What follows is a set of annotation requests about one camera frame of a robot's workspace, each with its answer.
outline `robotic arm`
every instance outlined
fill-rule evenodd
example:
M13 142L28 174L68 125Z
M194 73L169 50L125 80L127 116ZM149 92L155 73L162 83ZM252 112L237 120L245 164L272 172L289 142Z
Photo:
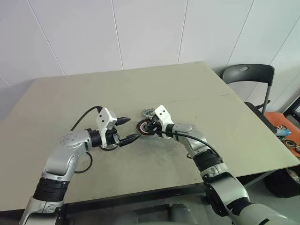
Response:
M70 131L62 137L57 150L46 162L37 189L29 199L19 225L55 224L78 158L93 147L112 150L130 144L140 136L133 134L120 139L114 126L124 124L130 118L117 118L112 111L100 106L98 112L98 129Z
M63 206L63 198L75 173L78 158L93 147L112 150L132 143L141 135L173 138L185 146L200 171L207 197L218 215L228 216L236 225L297 224L267 206L251 203L245 188L207 143L205 136L191 124L174 124L162 105L155 110L151 119L137 124L140 134L129 135L124 139L120 139L115 126L130 119L116 118L113 112L104 107L100 107L98 112L98 129L70 131L62 137L57 150L46 162L19 225L54 225L59 219L58 213Z
M265 205L251 203L246 189L207 144L204 135L191 124L174 124L163 105L155 110L151 119L140 122L137 130L142 135L173 138L185 146L200 171L211 206L219 216L228 216L236 225L298 224Z

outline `black cable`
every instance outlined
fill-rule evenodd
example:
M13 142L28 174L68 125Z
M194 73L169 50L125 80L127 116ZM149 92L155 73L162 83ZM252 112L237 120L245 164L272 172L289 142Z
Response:
M81 171L75 171L74 173L84 173L84 172L87 172L91 168L91 166L93 164L93 157L89 152L86 152L86 154L90 157L90 164L89 164L88 168L86 168L85 170L81 170Z
M70 129L70 131L73 131L76 126L80 123L80 121L90 112L92 111L93 109L97 109L98 113L101 111L102 107L101 106L94 106L94 107L91 107L89 110L87 110L79 119L78 121L74 124L74 126L72 126L72 128ZM90 164L88 166L88 168L86 168L85 170L81 170L81 171L75 171L74 173L84 173L84 172L87 172L92 164L93 164L93 157L92 155L89 153L89 152L86 152L86 154L90 157Z
M70 131L73 131L75 129L75 127L80 123L80 121L90 112L92 111L93 109L97 109L98 110L98 113L101 111L101 106L94 106L94 107L91 107L89 110L87 110L80 118L79 120L74 124L74 126L72 126L72 128L70 129Z
M175 132L168 132L168 131L159 131L159 130L149 130L149 131L152 132L152 133L155 132L156 134L176 135L176 136L182 136L182 137L187 137L187 138L190 138L190 139L194 139L194 140L196 140L198 142L201 142L202 144L206 145L207 147L209 147L213 152L215 152L215 154L218 157L220 157L218 152L210 144L208 144L205 141L202 141L199 138L196 138L196 137L193 137L193 136L190 136L190 135L185 135L185 134L182 134L182 133L175 133Z

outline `chair backrest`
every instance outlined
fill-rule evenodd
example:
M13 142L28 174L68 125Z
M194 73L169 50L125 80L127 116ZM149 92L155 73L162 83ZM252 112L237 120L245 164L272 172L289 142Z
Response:
M256 81L268 83L272 86L275 69L264 64L238 64L225 68L221 72L221 79L225 83L237 81Z

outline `black chair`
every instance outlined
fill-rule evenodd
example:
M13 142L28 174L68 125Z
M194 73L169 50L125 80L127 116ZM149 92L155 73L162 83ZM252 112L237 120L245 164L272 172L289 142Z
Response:
M270 102L268 100L270 89L273 82L275 69L270 65L263 64L239 64L225 68L221 72L221 79L226 83L233 83L238 81L256 81L267 83L268 88L264 103L258 106L254 106L250 102L245 102L245 104L261 119L262 122L273 132L276 133L276 128L265 118L264 114L266 112L267 104Z

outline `orange object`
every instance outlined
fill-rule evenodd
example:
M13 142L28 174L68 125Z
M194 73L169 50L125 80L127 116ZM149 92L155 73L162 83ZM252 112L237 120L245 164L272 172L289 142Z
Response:
M284 125L291 132L291 134L286 136L285 138L294 141L297 146L300 145L300 129L292 124L282 113L267 112L265 114L265 117L275 127L278 125ZM298 153L295 149L289 149L289 151L291 151L294 156L300 159L300 153Z

